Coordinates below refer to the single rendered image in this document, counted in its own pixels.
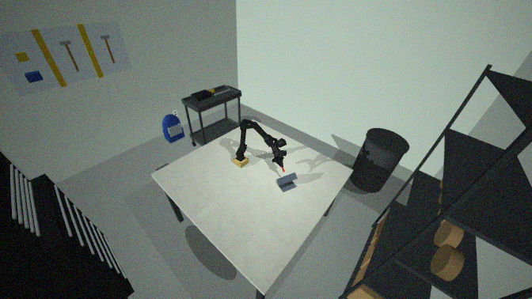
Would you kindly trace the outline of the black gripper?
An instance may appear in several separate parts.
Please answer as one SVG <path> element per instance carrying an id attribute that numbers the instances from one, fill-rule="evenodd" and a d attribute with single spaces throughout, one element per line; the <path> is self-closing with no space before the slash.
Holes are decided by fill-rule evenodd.
<path id="1" fill-rule="evenodd" d="M 274 154 L 274 158 L 272 159 L 272 162 L 276 162 L 280 167 L 283 167 L 283 156 L 286 156 L 286 153 L 280 153 L 280 149 L 274 149 L 272 152 Z M 281 168 L 282 168 L 281 167 Z"/>

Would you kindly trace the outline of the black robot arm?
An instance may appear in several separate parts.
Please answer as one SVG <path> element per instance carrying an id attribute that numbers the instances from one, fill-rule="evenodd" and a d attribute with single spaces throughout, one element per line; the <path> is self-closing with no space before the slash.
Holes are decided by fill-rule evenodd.
<path id="1" fill-rule="evenodd" d="M 272 148 L 273 150 L 276 150 L 278 148 L 281 148 L 285 146 L 287 143 L 285 139 L 281 138 L 277 140 L 277 138 L 273 138 L 270 134 L 267 134 L 258 124 L 257 122 L 253 122 L 252 120 L 243 119 L 240 123 L 240 129 L 241 129 L 241 141 L 240 146 L 237 149 L 236 156 L 237 160 L 243 161 L 245 159 L 244 152 L 247 149 L 247 145 L 245 144 L 245 135 L 246 135 L 246 129 L 254 128 L 256 132 L 264 139 L 265 143 L 268 145 L 268 147 Z M 274 141 L 274 142 L 273 142 Z"/>

